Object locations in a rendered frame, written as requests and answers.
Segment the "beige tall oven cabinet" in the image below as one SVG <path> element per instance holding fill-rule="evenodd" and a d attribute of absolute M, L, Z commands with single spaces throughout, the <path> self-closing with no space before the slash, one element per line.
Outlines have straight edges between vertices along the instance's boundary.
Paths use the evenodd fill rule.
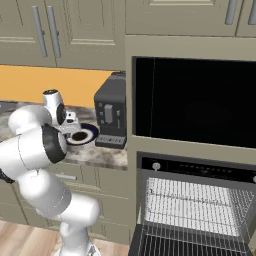
<path fill-rule="evenodd" d="M 256 39 L 232 37 L 181 37 L 129 35 L 126 43 L 126 99 L 129 187 L 134 201 L 131 218 L 136 225 L 141 219 L 141 174 L 137 171 L 139 152 L 197 158 L 256 168 L 256 148 L 197 143 L 137 136 L 133 133 L 132 59 L 157 57 L 256 61 Z"/>

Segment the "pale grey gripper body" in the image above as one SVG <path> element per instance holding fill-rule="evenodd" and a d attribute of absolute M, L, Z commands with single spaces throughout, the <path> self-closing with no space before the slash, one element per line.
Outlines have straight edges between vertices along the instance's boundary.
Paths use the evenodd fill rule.
<path fill-rule="evenodd" d="M 81 130 L 81 126 L 78 123 L 64 123 L 59 127 L 62 134 L 73 134 Z"/>

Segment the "beige lower cupboard door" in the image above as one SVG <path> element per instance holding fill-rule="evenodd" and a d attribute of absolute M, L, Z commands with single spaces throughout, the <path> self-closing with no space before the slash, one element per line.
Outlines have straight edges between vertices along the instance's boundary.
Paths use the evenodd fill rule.
<path fill-rule="evenodd" d="M 0 220 L 27 224 L 11 184 L 0 181 Z"/>
<path fill-rule="evenodd" d="M 93 195 L 100 206 L 98 221 L 89 228 L 93 238 L 120 244 L 129 243 L 128 200 L 125 198 Z"/>

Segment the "black built-in microwave oven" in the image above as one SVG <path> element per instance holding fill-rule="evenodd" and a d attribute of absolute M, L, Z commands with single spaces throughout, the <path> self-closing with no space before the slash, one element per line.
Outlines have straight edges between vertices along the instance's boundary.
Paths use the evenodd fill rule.
<path fill-rule="evenodd" d="M 256 61 L 134 57 L 137 136 L 256 148 Z"/>

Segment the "dark blue rimmed plate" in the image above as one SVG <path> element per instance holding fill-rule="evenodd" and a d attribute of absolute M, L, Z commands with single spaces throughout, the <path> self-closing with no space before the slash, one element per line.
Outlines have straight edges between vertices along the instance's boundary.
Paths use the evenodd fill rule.
<path fill-rule="evenodd" d="M 82 123 L 81 130 L 71 135 L 67 135 L 66 141 L 68 145 L 72 146 L 85 145 L 94 141 L 98 137 L 98 134 L 99 130 L 96 126 Z"/>

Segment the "black coffee machine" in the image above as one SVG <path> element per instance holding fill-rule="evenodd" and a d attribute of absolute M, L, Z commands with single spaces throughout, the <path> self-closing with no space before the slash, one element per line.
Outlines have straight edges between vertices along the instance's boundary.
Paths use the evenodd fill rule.
<path fill-rule="evenodd" d="M 127 141 L 126 73 L 113 72 L 94 95 L 97 124 L 95 145 L 123 149 Z"/>

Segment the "beige drawer front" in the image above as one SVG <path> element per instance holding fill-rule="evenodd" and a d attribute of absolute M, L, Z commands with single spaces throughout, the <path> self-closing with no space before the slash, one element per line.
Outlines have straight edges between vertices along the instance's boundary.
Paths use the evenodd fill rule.
<path fill-rule="evenodd" d="M 128 197 L 128 174 L 123 170 L 84 165 L 83 183 L 105 195 Z"/>
<path fill-rule="evenodd" d="M 65 174 L 65 175 L 77 177 L 77 180 L 67 180 L 67 179 L 61 178 L 64 181 L 79 182 L 79 183 L 83 182 L 82 172 L 81 172 L 81 168 L 79 165 L 60 162 L 58 164 L 50 165 L 47 168 L 47 170 L 50 171 L 51 173 L 53 173 L 54 175 L 55 174 Z"/>

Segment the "beige cupboard door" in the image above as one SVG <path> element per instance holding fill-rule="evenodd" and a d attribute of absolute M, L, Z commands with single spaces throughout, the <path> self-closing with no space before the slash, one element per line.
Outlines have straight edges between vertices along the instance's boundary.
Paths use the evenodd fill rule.
<path fill-rule="evenodd" d="M 98 221 L 89 228 L 93 238 L 120 244 L 129 243 L 128 200 L 125 198 L 93 195 L 100 206 Z"/>
<path fill-rule="evenodd" d="M 45 0 L 53 6 L 58 67 L 125 69 L 125 0 Z"/>
<path fill-rule="evenodd" d="M 126 33 L 164 36 L 234 36 L 243 0 L 232 25 L 225 24 L 229 0 L 126 0 Z"/>
<path fill-rule="evenodd" d="M 27 224 L 11 184 L 0 181 L 0 220 Z"/>
<path fill-rule="evenodd" d="M 256 25 L 248 25 L 253 0 L 243 0 L 236 30 L 237 37 L 256 38 Z"/>
<path fill-rule="evenodd" d="M 38 6 L 46 58 L 42 57 L 32 6 Z M 0 64 L 56 66 L 45 0 L 0 0 Z"/>

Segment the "beige upper cupboard door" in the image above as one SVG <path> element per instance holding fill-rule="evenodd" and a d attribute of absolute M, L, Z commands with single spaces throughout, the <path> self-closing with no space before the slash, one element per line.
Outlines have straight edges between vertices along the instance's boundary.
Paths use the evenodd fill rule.
<path fill-rule="evenodd" d="M 38 6 L 46 58 L 42 57 L 32 6 Z M 0 0 L 0 64 L 56 66 L 45 0 Z"/>
<path fill-rule="evenodd" d="M 229 0 L 126 0 L 126 33 L 164 36 L 234 36 L 243 0 L 232 25 L 225 24 Z"/>
<path fill-rule="evenodd" d="M 237 37 L 256 38 L 256 25 L 248 25 L 253 0 L 243 0 L 236 30 Z"/>
<path fill-rule="evenodd" d="M 58 67 L 125 69 L 125 0 L 45 0 L 53 6 Z"/>

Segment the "black oven door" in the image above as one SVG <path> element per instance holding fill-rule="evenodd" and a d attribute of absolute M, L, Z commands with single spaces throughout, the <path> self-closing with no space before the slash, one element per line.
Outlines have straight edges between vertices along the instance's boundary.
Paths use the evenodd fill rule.
<path fill-rule="evenodd" d="M 235 239 L 210 237 L 183 228 L 137 224 L 128 256 L 254 256 Z"/>

